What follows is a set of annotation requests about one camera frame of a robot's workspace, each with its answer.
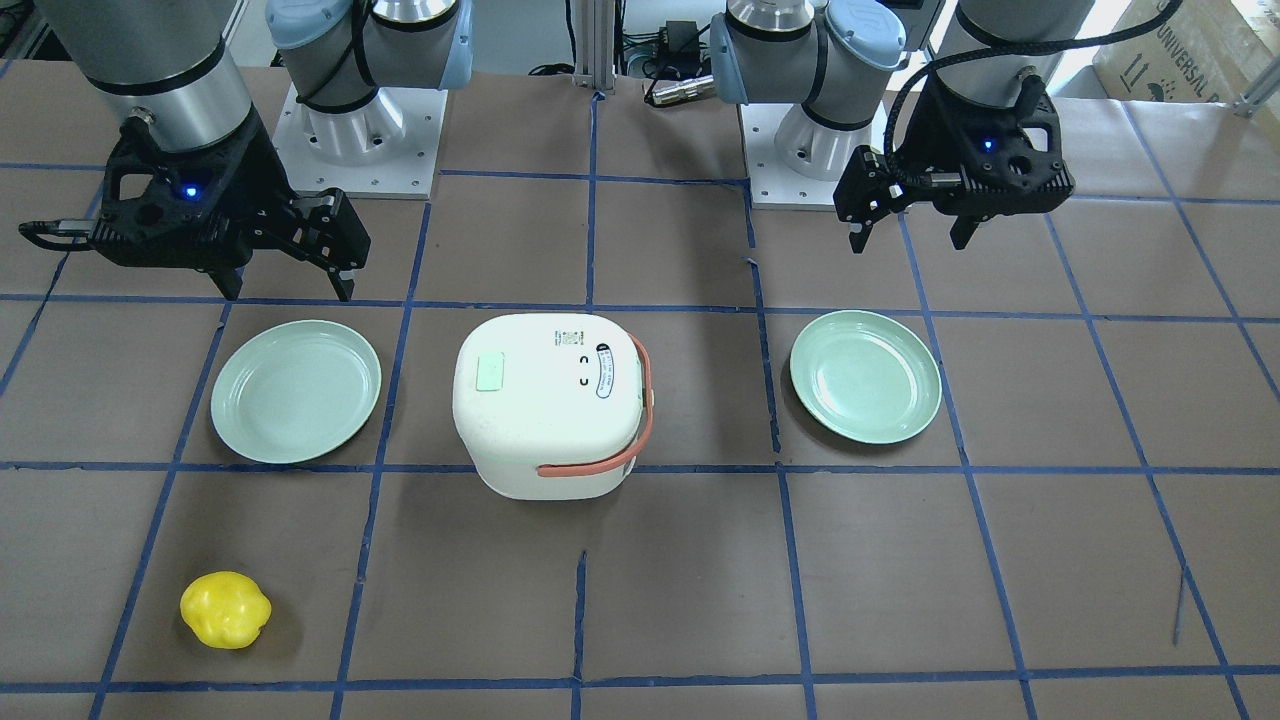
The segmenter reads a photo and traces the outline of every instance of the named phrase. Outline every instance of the green plate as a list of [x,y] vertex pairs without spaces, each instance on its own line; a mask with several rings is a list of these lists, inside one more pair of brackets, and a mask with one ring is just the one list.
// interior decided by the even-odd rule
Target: green plate
[[819,423],[876,445],[918,434],[942,400],[929,348],[902,324],[864,310],[809,323],[791,347],[791,382]]

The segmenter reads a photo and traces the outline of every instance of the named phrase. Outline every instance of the white lunch box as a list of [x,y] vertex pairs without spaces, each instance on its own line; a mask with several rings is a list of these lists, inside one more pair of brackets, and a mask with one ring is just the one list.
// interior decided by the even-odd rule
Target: white lunch box
[[458,352],[453,423],[476,473],[503,496],[602,496],[653,430],[649,355],[595,315],[494,318]]

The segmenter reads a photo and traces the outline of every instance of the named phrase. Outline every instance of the yellow object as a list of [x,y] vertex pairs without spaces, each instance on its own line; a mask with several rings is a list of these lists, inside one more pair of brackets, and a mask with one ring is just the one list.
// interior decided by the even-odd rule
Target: yellow object
[[200,642],[221,650],[248,647],[271,616],[271,601],[257,583],[230,570],[196,578],[179,609]]

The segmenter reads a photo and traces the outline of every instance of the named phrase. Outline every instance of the plate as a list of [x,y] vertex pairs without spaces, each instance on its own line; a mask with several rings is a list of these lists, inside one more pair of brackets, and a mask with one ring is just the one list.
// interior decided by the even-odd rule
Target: plate
[[819,423],[874,445],[916,436],[942,401],[929,348],[901,323],[864,310],[831,313],[800,331],[791,382]]
[[239,347],[214,382],[214,429],[257,462],[301,462],[351,439],[378,404],[383,370],[356,331],[298,320]]

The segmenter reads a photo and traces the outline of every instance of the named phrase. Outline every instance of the qr code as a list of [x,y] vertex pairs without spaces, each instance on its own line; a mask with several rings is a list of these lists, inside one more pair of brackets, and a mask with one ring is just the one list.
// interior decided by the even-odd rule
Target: qr code
[[582,331],[556,331],[556,345],[582,345]]

